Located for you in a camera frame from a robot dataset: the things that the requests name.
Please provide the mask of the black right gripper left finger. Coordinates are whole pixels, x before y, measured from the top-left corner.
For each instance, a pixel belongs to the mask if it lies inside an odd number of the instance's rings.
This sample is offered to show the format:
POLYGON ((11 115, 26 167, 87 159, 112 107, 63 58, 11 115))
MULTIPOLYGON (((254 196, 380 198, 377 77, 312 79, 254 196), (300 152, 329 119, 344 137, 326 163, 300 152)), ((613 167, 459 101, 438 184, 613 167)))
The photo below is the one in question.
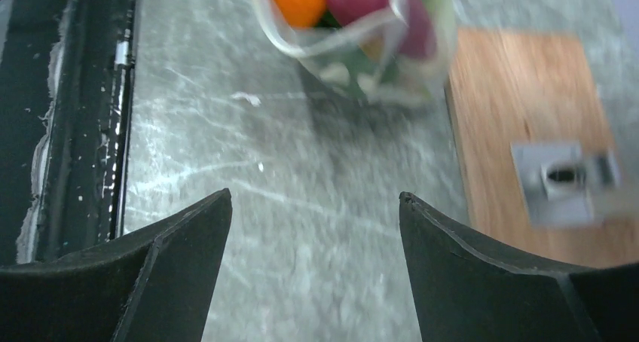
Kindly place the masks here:
POLYGON ((199 341, 231 192, 55 261, 1 270, 3 341, 199 341))

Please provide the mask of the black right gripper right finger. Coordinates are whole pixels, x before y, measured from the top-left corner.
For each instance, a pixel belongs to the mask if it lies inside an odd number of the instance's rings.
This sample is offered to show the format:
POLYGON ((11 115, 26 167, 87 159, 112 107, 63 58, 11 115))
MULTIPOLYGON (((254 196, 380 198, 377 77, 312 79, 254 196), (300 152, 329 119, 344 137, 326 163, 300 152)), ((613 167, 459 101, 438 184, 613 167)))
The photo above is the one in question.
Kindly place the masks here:
POLYGON ((590 268, 508 246, 409 192, 399 226, 424 341, 636 341, 638 266, 590 268))

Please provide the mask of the polka dot zip top bag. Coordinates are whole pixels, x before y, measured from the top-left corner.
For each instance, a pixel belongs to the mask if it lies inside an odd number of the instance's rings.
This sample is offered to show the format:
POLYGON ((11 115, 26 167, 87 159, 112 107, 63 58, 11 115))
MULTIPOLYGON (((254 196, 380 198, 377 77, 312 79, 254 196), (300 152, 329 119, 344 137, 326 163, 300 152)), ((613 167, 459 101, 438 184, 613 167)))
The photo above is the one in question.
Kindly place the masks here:
POLYGON ((251 0, 282 53, 335 92, 367 103, 421 107, 441 90, 457 45, 452 0, 326 0, 313 28, 291 27, 273 0, 251 0))

